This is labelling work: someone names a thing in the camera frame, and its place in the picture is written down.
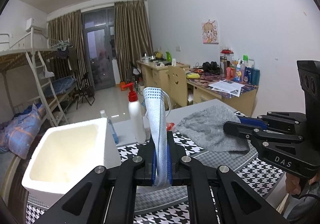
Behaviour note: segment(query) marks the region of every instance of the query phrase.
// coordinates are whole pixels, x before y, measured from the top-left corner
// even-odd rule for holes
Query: door frame
[[[102,90],[102,89],[105,89],[105,88],[104,87],[97,88],[95,86],[95,84],[94,84],[94,80],[93,80],[93,76],[92,76],[91,63],[90,63],[90,56],[89,56],[89,46],[88,46],[88,35],[87,35],[87,33],[89,33],[89,32],[94,32],[94,31],[97,31],[97,30],[104,29],[104,35],[105,35],[104,44],[105,44],[105,48],[106,48],[106,50],[108,52],[108,55],[110,56],[110,59],[111,59],[111,68],[112,68],[112,75],[113,75],[113,77],[111,77],[112,78],[112,86],[107,87],[107,88],[111,88],[111,87],[114,87],[116,85],[116,79],[115,79],[115,74],[114,74],[114,70],[113,70],[113,63],[112,63],[113,54],[112,54],[112,48],[111,48],[111,45],[110,45],[110,41],[111,41],[110,26],[114,26],[114,25],[113,24],[109,25],[108,9],[111,9],[111,7],[110,8],[94,9],[94,10],[90,10],[90,11],[87,11],[87,12],[83,12],[81,14],[81,16],[82,16],[83,35],[84,35],[85,61],[87,63],[87,67],[88,67],[88,71],[89,71],[89,79],[90,79],[91,85],[92,85],[92,87],[94,88],[95,91],[96,90]],[[86,14],[88,14],[88,13],[98,12],[98,11],[101,11],[101,10],[105,10],[105,13],[106,13],[106,24],[105,25],[99,25],[99,26],[93,26],[93,27],[85,28],[84,16]]]

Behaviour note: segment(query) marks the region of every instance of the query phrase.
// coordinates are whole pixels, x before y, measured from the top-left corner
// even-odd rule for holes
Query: blue gripper pad
[[[171,156],[170,156],[170,147],[167,144],[167,157],[168,157],[168,180],[170,185],[172,185],[172,166],[171,166]]]
[[[152,185],[154,185],[155,180],[156,180],[156,148],[153,151],[153,159],[152,159],[152,176],[151,176],[151,180],[152,180]]]
[[[259,126],[263,130],[267,130],[268,125],[266,125],[262,119],[259,118],[252,118],[252,117],[238,117],[242,124],[252,125],[252,126]]]

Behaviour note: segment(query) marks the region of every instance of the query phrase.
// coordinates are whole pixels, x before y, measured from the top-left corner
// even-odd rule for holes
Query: bed ladder
[[[39,92],[39,96],[40,96],[40,99],[41,99],[41,102],[42,104],[45,106],[45,110],[47,112],[47,118],[48,120],[50,121],[50,124],[52,127],[57,127],[59,125],[59,123],[61,122],[61,120],[64,118],[64,120],[66,121],[66,123],[68,124],[68,120],[67,120],[67,117],[65,115],[65,113],[63,112],[63,109],[59,103],[59,100],[57,98],[57,95],[54,91],[54,88],[53,88],[53,85],[52,85],[52,82],[51,82],[51,79],[50,78],[47,78],[48,82],[46,82],[45,84],[41,85],[40,84],[40,81],[39,81],[39,78],[38,78],[38,74],[37,74],[37,68],[44,68],[45,71],[47,71],[47,66],[41,56],[41,53],[39,51],[37,51],[37,54],[39,56],[39,59],[41,61],[41,65],[40,66],[36,66],[36,59],[35,59],[35,53],[31,53],[31,58],[32,60],[30,59],[30,56],[28,54],[28,52],[26,52],[26,57],[27,57],[27,60],[28,60],[28,63],[31,67],[31,70],[33,72],[33,75],[36,79],[36,84],[37,84],[37,88],[38,88],[38,92]],[[46,86],[50,85],[51,87],[51,91],[53,93],[53,100],[48,104],[45,96],[44,96],[44,93],[43,93],[43,88],[45,88]],[[54,117],[54,115],[52,114],[52,111],[50,109],[50,107],[55,103],[57,102],[58,103],[58,108],[60,110],[60,115],[59,117],[56,119]]]

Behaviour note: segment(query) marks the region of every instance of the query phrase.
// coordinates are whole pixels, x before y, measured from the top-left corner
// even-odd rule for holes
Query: paper
[[[225,93],[237,96],[237,97],[240,96],[241,88],[243,86],[244,86],[243,84],[228,81],[228,80],[219,81],[216,83],[209,84],[209,87],[212,87],[212,90],[222,91],[222,92],[225,92]]]

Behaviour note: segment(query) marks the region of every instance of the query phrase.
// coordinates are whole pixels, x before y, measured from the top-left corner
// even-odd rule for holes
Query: air conditioner
[[[45,31],[45,28],[42,28],[35,24],[34,18],[30,18],[27,20],[26,31],[30,32],[32,27],[35,33],[43,33]]]

